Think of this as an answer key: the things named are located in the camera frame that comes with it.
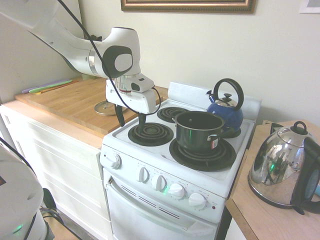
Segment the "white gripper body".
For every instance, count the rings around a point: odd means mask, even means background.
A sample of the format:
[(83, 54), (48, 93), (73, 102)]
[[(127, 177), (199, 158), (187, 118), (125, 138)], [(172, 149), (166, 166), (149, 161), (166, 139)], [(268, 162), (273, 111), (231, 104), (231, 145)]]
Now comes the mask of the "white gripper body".
[(156, 93), (154, 90), (149, 89), (145, 92), (131, 91), (130, 94), (115, 91), (111, 81), (106, 80), (106, 99), (108, 102), (126, 108), (131, 108), (133, 111), (142, 114), (151, 114), (156, 111)]

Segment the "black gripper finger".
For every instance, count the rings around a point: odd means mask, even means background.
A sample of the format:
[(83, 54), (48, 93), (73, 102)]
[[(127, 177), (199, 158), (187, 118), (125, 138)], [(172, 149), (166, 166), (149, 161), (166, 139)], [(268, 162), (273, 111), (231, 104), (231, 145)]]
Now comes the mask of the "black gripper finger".
[(138, 127), (137, 127), (137, 132), (142, 133), (146, 124), (146, 118), (147, 115), (144, 113), (139, 113), (138, 114)]
[(115, 114), (119, 122), (119, 125), (123, 127), (125, 125), (125, 119), (123, 115), (123, 107), (121, 105), (115, 105)]

